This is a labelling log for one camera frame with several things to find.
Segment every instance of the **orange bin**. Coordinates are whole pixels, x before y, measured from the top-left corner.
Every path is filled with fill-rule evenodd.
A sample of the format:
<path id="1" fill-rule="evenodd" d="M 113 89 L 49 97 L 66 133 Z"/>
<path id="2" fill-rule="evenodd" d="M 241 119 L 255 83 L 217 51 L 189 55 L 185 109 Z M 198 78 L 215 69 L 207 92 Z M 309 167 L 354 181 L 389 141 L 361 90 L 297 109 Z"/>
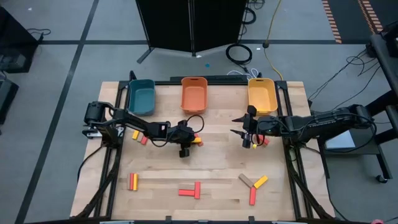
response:
<path id="1" fill-rule="evenodd" d="M 248 83 L 249 105 L 257 109 L 257 116 L 267 115 L 278 109 L 275 83 L 269 78 L 252 78 Z"/>
<path id="2" fill-rule="evenodd" d="M 185 77 L 181 80 L 181 109 L 187 114 L 201 114 L 207 107 L 207 79 L 203 77 Z"/>

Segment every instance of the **black divider screen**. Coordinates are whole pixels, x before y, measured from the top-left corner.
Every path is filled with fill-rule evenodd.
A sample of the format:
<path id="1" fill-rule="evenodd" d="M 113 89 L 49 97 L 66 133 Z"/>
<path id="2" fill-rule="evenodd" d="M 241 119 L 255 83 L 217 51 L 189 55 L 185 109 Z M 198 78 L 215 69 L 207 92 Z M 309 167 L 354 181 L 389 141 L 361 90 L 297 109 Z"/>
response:
<path id="1" fill-rule="evenodd" d="M 136 0 L 151 47 L 191 52 L 188 0 Z"/>
<path id="2" fill-rule="evenodd" d="M 247 0 L 194 0 L 195 51 L 236 43 Z"/>

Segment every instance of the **wooden block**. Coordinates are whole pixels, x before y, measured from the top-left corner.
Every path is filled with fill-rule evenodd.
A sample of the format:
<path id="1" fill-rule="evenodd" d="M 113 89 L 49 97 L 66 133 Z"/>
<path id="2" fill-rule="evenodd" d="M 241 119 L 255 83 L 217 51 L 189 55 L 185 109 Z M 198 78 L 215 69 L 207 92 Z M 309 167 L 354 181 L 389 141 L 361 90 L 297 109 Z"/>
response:
<path id="1" fill-rule="evenodd" d="M 262 140 L 264 139 L 263 137 L 262 137 L 262 135 L 258 135 L 259 136 L 259 142 L 257 142 L 258 144 L 261 144 L 262 143 Z M 264 139 L 264 144 L 262 145 L 262 146 L 268 146 L 268 144 L 269 144 L 269 139 L 267 139 L 267 138 L 265 138 Z"/>
<path id="2" fill-rule="evenodd" d="M 133 183 L 132 183 L 132 190 L 138 190 L 137 186 L 138 186 L 138 174 L 134 174 L 133 175 Z"/>
<path id="3" fill-rule="evenodd" d="M 259 180 L 257 180 L 256 183 L 254 183 L 254 187 L 258 189 L 267 180 L 268 180 L 268 177 L 266 175 L 263 175 Z"/>
<path id="4" fill-rule="evenodd" d="M 178 190 L 178 195 L 179 196 L 195 196 L 195 191 L 194 190 Z"/>
<path id="5" fill-rule="evenodd" d="M 249 180 L 249 178 L 246 177 L 244 174 L 240 174 L 239 179 L 241 179 L 248 187 L 253 187 L 254 185 L 253 182 Z"/>
<path id="6" fill-rule="evenodd" d="M 249 199 L 249 204 L 254 205 L 256 204 L 256 188 L 251 187 L 250 188 L 250 199 Z"/>
<path id="7" fill-rule="evenodd" d="M 129 174 L 127 176 L 127 179 L 128 179 L 128 181 L 127 181 L 127 189 L 133 190 L 133 188 L 134 188 L 134 174 L 133 173 Z"/>
<path id="8" fill-rule="evenodd" d="M 148 138 L 143 136 L 142 139 L 141 139 L 141 144 L 146 145 L 147 141 L 148 141 Z"/>
<path id="9" fill-rule="evenodd" d="M 134 130 L 134 133 L 132 134 L 132 138 L 133 138 L 134 140 L 137 140 L 138 134 L 139 134 L 139 131 Z"/>
<path id="10" fill-rule="evenodd" d="M 201 143 L 201 138 L 196 137 L 195 140 L 193 140 L 191 143 Z"/>
<path id="11" fill-rule="evenodd" d="M 200 199 L 200 182 L 196 181 L 195 182 L 195 199 Z"/>
<path id="12" fill-rule="evenodd" d="M 142 137 L 144 137 L 144 133 L 140 132 L 140 133 L 138 134 L 137 141 L 141 142 Z"/>

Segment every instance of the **plastic bin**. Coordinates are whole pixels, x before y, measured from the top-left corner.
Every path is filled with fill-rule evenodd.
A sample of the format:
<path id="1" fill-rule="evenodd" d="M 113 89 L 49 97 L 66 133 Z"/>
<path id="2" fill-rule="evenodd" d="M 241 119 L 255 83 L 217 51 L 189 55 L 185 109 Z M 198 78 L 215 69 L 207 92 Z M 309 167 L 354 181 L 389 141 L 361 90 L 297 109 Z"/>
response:
<path id="1" fill-rule="evenodd" d="M 207 80 L 203 77 L 185 77 L 181 80 L 181 109 L 186 114 L 201 114 L 207 107 Z"/>
<path id="2" fill-rule="evenodd" d="M 248 83 L 249 105 L 257 109 L 257 116 L 267 115 L 278 109 L 275 83 L 269 78 L 252 78 Z"/>
<path id="3" fill-rule="evenodd" d="M 155 82 L 133 80 L 129 83 L 129 111 L 139 116 L 149 116 L 155 111 Z"/>

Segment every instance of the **yellow block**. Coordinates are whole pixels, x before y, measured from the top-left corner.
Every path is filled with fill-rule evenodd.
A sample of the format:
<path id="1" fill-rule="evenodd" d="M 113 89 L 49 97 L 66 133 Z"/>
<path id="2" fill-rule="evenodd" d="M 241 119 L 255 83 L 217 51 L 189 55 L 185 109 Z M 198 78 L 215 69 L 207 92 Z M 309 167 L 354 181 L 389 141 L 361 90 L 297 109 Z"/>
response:
<path id="1" fill-rule="evenodd" d="M 254 183 L 254 187 L 258 189 L 263 183 L 265 183 L 268 180 L 268 177 L 266 175 L 263 175 L 259 180 L 257 180 L 256 183 Z"/>
<path id="2" fill-rule="evenodd" d="M 137 190 L 138 174 L 134 174 L 134 182 L 132 184 L 132 190 Z"/>
<path id="3" fill-rule="evenodd" d="M 137 140 L 138 134 L 139 134 L 139 131 L 135 130 L 134 133 L 132 134 L 132 138 L 133 138 L 134 140 Z"/>
<path id="4" fill-rule="evenodd" d="M 196 137 L 191 143 L 201 143 L 201 138 Z"/>

